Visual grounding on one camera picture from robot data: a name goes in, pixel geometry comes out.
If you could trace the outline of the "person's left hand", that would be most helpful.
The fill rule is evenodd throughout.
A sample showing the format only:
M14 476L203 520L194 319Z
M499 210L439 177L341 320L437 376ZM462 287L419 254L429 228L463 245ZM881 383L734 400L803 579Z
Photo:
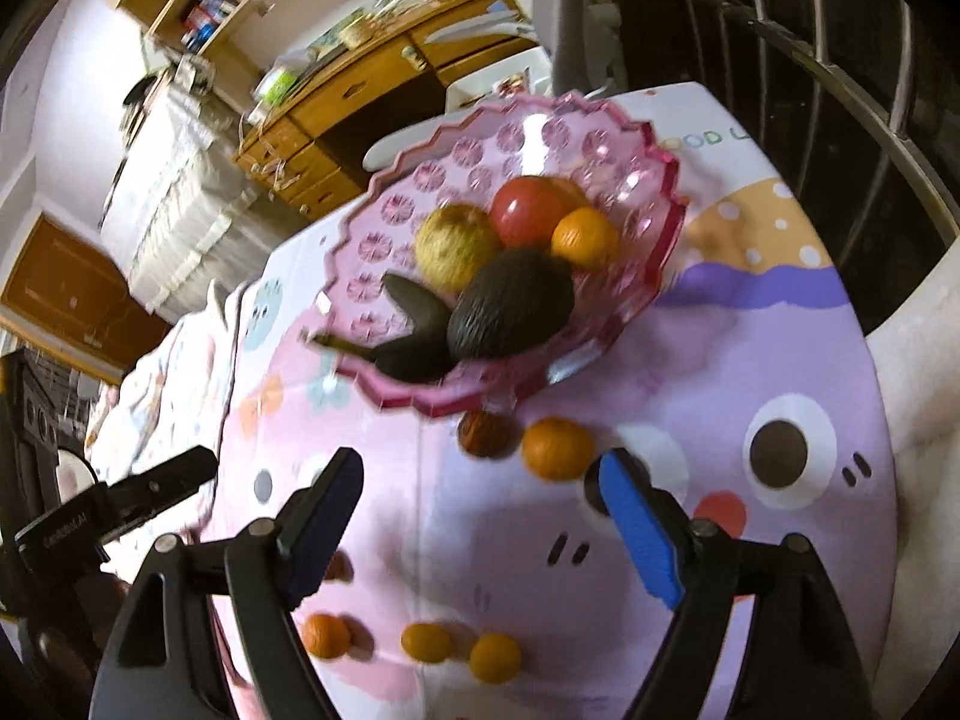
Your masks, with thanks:
M71 689L93 691L117 616L128 595L128 583L117 575L96 572L55 590L52 605L32 634L39 663Z

